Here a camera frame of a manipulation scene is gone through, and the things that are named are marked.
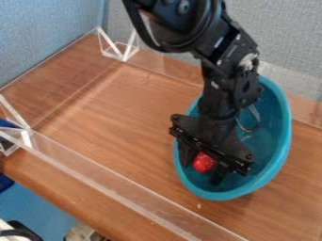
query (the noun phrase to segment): wall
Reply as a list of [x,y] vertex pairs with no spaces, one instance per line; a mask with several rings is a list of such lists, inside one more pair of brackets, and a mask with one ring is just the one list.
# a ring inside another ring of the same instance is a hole
[[99,24],[104,0],[0,1],[0,85]]
[[[278,72],[281,67],[293,71],[275,81],[287,91],[321,101],[321,0],[226,0],[226,3],[230,15],[259,43],[262,60],[277,66]],[[110,1],[110,10],[108,33],[116,40],[126,40],[131,25],[120,1]],[[198,64],[190,55],[171,56]]]

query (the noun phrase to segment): teal bowl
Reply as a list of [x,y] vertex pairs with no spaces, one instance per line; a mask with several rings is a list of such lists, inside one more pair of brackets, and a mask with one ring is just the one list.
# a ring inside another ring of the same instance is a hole
[[[229,173],[220,185],[212,185],[207,173],[199,173],[191,166],[182,166],[175,141],[174,159],[179,178],[186,188],[203,199],[227,201],[254,192],[271,181],[286,163],[291,140],[290,105],[283,90],[263,76],[261,86],[265,91],[255,104],[262,119],[261,127],[253,134],[237,127],[238,136],[257,157],[247,177]],[[187,116],[198,117],[198,101],[190,106]],[[254,117],[247,110],[242,112],[239,121],[245,126],[254,124]]]

